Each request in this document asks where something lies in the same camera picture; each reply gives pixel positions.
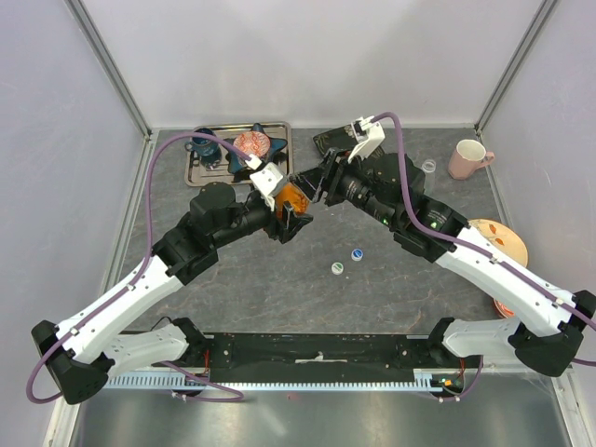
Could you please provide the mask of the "orange juice bottle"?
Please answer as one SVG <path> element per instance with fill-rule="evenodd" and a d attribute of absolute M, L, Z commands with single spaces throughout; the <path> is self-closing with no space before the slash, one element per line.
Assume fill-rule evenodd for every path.
<path fill-rule="evenodd" d="M 305 214 L 309 205 L 307 196 L 293 183 L 287 182 L 275 197 L 276 215 L 282 218 L 284 204 L 288 202 L 297 215 Z"/>

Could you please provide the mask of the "green white bottle cap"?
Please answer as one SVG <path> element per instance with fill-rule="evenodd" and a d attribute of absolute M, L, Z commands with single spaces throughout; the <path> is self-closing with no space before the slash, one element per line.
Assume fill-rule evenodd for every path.
<path fill-rule="evenodd" d="M 340 262 L 334 262 L 331 266 L 331 271 L 336 276 L 342 275 L 344 272 L 344 265 Z"/>

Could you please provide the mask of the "blue white bottle cap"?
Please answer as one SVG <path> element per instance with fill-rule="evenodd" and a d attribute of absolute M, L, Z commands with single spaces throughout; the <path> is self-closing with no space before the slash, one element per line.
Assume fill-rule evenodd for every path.
<path fill-rule="evenodd" d="M 359 262 L 363 259 L 364 257 L 364 252 L 362 249 L 354 249 L 351 251 L 351 259 L 355 262 Z"/>

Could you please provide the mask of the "clear Pocari Sweat bottle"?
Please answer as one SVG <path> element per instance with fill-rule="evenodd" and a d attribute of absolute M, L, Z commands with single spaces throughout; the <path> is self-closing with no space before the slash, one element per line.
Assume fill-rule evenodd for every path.
<path fill-rule="evenodd" d="M 424 190 L 427 195 L 430 195 L 434 189 L 436 182 L 436 161 L 434 159 L 425 160 L 421 169 L 425 173 Z"/>

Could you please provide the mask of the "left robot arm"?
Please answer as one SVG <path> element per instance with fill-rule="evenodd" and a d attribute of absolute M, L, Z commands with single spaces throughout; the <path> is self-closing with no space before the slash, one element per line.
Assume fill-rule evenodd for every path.
<path fill-rule="evenodd" d="M 293 183 L 270 196 L 254 190 L 243 203 L 228 184 L 204 186 L 190 210 L 127 277 L 79 314 L 59 324 L 43 320 L 34 326 L 38 366 L 49 371 L 60 397 L 77 404 L 121 373 L 175 361 L 197 365 L 212 341 L 189 318 L 176 318 L 156 331 L 123 331 L 149 307 L 215 265 L 219 248 L 259 230 L 280 243 L 291 240 L 312 220 L 306 212 L 309 203 Z"/>

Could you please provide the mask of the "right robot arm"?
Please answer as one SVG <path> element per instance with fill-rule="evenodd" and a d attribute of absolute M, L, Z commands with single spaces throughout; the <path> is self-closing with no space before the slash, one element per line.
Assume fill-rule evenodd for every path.
<path fill-rule="evenodd" d="M 488 356 L 558 377 L 576 361 L 584 329 L 595 325 L 594 294 L 548 283 L 459 212 L 426 196 L 423 171 L 404 153 L 362 161 L 332 148 L 291 182 L 313 202 L 349 202 L 384 225 L 404 250 L 465 278 L 513 312 L 513 318 L 501 320 L 441 319 L 426 345 L 433 364 Z"/>

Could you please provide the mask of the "black floral rectangular plate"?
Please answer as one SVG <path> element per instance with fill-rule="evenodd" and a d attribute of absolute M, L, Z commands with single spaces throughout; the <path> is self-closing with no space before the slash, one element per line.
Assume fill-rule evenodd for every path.
<path fill-rule="evenodd" d="M 332 147 L 351 152 L 357 142 L 350 129 L 350 123 L 340 128 L 320 133 L 313 138 L 313 142 L 321 153 L 322 158 Z"/>

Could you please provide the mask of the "orange patterned bowl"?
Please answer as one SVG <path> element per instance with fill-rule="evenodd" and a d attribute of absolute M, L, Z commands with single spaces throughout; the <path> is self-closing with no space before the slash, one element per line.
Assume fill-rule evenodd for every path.
<path fill-rule="evenodd" d="M 269 138 L 260 131 L 246 131 L 238 135 L 233 142 L 242 153 L 264 158 L 268 155 L 271 142 Z"/>

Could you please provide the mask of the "blue mug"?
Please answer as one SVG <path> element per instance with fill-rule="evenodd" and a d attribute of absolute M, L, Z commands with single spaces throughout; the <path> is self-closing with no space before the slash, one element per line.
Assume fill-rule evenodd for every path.
<path fill-rule="evenodd" d="M 219 144 L 204 137 L 191 137 L 184 145 L 187 152 L 192 153 L 205 165 L 216 164 L 221 161 L 222 152 Z"/>

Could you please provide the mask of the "pink mug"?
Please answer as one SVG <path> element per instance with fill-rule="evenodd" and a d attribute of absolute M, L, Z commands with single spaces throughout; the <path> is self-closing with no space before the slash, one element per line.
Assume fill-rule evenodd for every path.
<path fill-rule="evenodd" d="M 495 155 L 476 140 L 460 141 L 451 156 L 448 172 L 455 180 L 465 180 L 476 170 L 485 168 L 494 162 Z"/>

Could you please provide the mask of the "beige bird plate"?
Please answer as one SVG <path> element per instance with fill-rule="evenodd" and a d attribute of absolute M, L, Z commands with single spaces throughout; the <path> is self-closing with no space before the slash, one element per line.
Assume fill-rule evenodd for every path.
<path fill-rule="evenodd" d="M 518 264 L 524 267 L 528 265 L 529 253 L 525 243 L 506 225 L 489 219 L 472 219 L 469 223 Z"/>

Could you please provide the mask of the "red white patterned bowl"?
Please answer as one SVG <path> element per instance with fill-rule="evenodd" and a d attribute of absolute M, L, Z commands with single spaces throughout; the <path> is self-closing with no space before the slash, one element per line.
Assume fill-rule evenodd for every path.
<path fill-rule="evenodd" d="M 501 318 L 513 318 L 515 316 L 513 311 L 497 300 L 494 300 L 494 308 Z"/>

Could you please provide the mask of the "right aluminium frame post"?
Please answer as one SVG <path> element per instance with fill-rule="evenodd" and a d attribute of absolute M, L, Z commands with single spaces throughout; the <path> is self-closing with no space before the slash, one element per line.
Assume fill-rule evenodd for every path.
<path fill-rule="evenodd" d="M 558 0 L 543 0 L 539 3 L 534 16 L 530 20 L 520 42 L 515 47 L 504 72 L 499 77 L 493 92 L 489 96 L 487 103 L 483 107 L 481 114 L 474 125 L 475 133 L 478 138 L 480 138 L 486 130 L 497 107 L 506 96 L 510 86 L 558 4 Z"/>

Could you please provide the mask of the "aluminium frame post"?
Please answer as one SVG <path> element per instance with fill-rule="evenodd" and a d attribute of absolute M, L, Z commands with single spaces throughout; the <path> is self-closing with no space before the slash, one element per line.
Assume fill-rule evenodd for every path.
<path fill-rule="evenodd" d="M 478 138 L 480 138 L 486 130 L 497 107 L 506 96 L 510 86 L 558 4 L 558 0 L 543 0 L 539 3 L 534 16 L 530 20 L 520 42 L 515 47 L 504 72 L 499 77 L 493 92 L 489 96 L 487 103 L 483 107 L 481 114 L 474 125 L 475 133 Z"/>
<path fill-rule="evenodd" d="M 102 35 L 92 19 L 85 3 L 81 0 L 65 0 L 64 4 L 69 8 L 80 30 L 88 41 L 102 69 L 107 75 L 117 96 L 127 109 L 133 123 L 142 136 L 148 140 L 152 136 L 152 128 L 144 117 L 139 104 L 135 101 L 124 76 L 121 74 L 117 64 L 104 42 Z"/>

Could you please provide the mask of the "left aluminium frame post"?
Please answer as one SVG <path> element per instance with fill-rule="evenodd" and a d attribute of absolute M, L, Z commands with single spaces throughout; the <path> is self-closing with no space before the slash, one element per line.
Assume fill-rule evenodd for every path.
<path fill-rule="evenodd" d="M 85 3 L 81 0 L 65 0 L 64 4 L 69 8 L 80 30 L 88 41 L 102 69 L 107 75 L 117 96 L 127 109 L 133 123 L 142 136 L 148 140 L 152 136 L 152 128 L 144 117 L 139 104 L 135 101 L 124 76 L 121 74 L 117 64 L 104 42 L 102 35 L 92 19 Z"/>

